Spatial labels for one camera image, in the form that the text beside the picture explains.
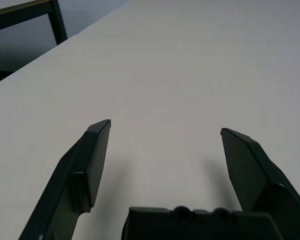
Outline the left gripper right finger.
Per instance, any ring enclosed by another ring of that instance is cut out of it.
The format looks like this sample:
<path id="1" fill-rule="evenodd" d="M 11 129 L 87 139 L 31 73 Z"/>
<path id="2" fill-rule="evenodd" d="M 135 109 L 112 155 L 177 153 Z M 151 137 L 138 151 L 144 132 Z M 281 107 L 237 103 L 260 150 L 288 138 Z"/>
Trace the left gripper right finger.
<path id="1" fill-rule="evenodd" d="M 285 240 L 300 240 L 300 195 L 251 137 L 220 131 L 229 179 L 243 211 L 268 213 Z"/>

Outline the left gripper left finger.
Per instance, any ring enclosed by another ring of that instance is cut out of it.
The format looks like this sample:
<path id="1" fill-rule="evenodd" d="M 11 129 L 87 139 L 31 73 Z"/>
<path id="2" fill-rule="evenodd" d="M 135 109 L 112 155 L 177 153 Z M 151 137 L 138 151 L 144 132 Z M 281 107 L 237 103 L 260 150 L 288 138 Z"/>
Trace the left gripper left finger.
<path id="1" fill-rule="evenodd" d="M 21 240 L 70 240 L 80 215 L 95 205 L 111 121 L 92 124 L 63 155 L 21 235 Z"/>

